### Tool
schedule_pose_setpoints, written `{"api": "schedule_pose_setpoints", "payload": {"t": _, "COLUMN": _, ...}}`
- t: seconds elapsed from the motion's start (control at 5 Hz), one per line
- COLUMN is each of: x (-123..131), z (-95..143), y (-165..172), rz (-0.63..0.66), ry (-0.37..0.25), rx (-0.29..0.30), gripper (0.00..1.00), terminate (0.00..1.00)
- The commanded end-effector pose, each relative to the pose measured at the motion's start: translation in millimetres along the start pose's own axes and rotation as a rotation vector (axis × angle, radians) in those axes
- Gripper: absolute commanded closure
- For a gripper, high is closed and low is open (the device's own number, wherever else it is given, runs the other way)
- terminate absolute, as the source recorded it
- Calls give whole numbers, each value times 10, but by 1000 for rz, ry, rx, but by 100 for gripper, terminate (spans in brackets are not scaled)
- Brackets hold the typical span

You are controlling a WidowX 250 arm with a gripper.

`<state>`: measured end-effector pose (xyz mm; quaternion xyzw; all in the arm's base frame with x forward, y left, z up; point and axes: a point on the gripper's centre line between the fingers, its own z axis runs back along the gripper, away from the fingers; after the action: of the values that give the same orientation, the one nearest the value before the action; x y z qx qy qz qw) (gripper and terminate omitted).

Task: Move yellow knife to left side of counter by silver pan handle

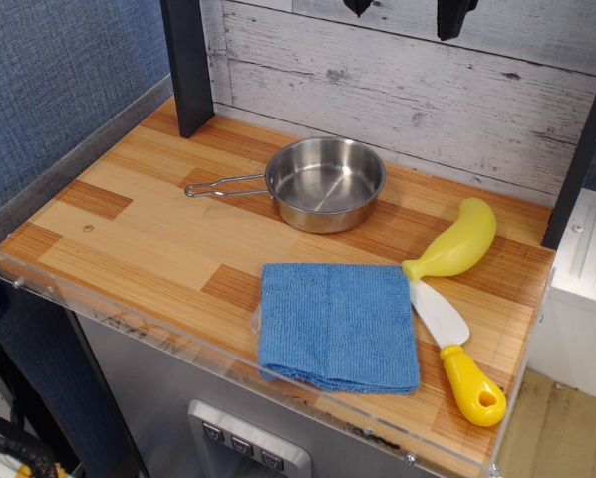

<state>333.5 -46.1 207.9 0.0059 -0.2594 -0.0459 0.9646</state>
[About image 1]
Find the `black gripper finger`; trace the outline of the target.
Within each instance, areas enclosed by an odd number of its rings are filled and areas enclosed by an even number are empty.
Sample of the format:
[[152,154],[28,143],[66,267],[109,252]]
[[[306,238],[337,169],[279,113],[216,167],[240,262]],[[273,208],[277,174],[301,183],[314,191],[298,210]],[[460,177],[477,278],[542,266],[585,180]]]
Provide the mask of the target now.
[[370,7],[381,6],[380,0],[344,0],[344,5],[357,17],[361,17]]
[[475,10],[478,0],[438,0],[437,35],[441,41],[457,38],[466,15]]

